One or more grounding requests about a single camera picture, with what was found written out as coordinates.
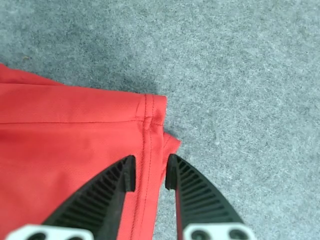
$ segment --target red cloth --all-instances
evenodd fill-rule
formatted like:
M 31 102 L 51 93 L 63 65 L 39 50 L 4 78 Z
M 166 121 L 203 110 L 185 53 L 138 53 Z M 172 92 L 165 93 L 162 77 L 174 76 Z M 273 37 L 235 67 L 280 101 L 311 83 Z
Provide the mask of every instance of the red cloth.
M 136 157 L 118 240 L 150 240 L 167 159 L 166 97 L 61 83 L 0 64 L 0 239 L 40 224 L 100 171 Z

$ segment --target seam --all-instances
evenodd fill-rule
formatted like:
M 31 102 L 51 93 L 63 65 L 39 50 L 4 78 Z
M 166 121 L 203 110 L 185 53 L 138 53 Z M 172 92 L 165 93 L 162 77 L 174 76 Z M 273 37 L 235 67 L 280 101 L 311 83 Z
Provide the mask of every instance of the seam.
M 140 232 L 139 232 L 139 238 L 141 236 L 141 231 L 143 228 L 143 223 L 144 223 L 144 218 L 145 218 L 145 212 L 146 212 L 146 204 L 147 204 L 147 196 L 148 196 L 148 188 L 149 188 L 149 180 L 150 180 L 150 169 L 151 169 L 151 157 L 152 157 L 152 134 L 151 134 L 151 126 L 152 126 L 152 120 L 154 117 L 154 108 L 155 108 L 155 99 L 154 96 L 152 96 L 152 112 L 151 112 L 151 121 L 150 121 L 150 126 L 149 126 L 149 135 L 150 135 L 150 158 L 149 158 L 149 169 L 148 169 L 148 178 L 147 178 L 147 184 L 146 184 L 146 191 L 145 191 L 145 198 L 144 198 L 144 204 L 143 204 L 143 213 L 142 213 L 142 221 L 141 221 L 141 226 L 140 226 Z
M 165 147 L 166 147 L 166 145 L 168 144 L 169 140 L 170 140 L 170 137 L 168 137 L 168 140 L 167 140 L 167 141 L 165 141 L 165 144 L 163 145 L 163 148 L 165 148 Z
M 47 121 L 39 121 L 39 122 L 0 122 L 0 125 L 6 125 L 6 124 L 116 124 L 116 123 L 129 123 L 129 122 L 144 122 L 145 120 L 127 120 L 127 121 L 74 121 L 74 122 L 63 122 L 63 121 L 57 121 L 57 122 L 47 122 Z M 158 122 L 153 122 L 152 124 L 157 126 L 163 126 L 163 124 Z
M 142 156 L 141 156 L 141 162 L 143 163 L 145 160 L 145 126 L 146 126 L 146 113 L 147 113 L 147 95 L 144 94 L 144 120 L 142 124 Z M 139 196 L 137 196 L 137 201 L 134 206 L 134 216 L 133 216 L 133 223 L 132 223 L 132 228 L 131 228 L 131 235 L 130 239 L 133 239 L 133 234 L 134 234 L 134 224 L 137 219 L 137 211 L 138 211 L 138 202 L 139 202 Z

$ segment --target black gripper pad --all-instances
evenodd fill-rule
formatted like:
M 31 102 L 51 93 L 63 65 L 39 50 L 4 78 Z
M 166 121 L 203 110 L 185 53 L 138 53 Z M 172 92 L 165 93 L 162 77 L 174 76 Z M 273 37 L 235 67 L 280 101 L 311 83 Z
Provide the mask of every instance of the black gripper pad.
M 136 187 L 136 159 L 127 156 L 89 180 L 43 225 L 86 229 L 95 240 L 115 240 L 120 225 L 125 194 Z
M 221 192 L 175 154 L 169 156 L 165 187 L 175 190 L 177 226 L 181 231 L 188 224 L 243 223 Z

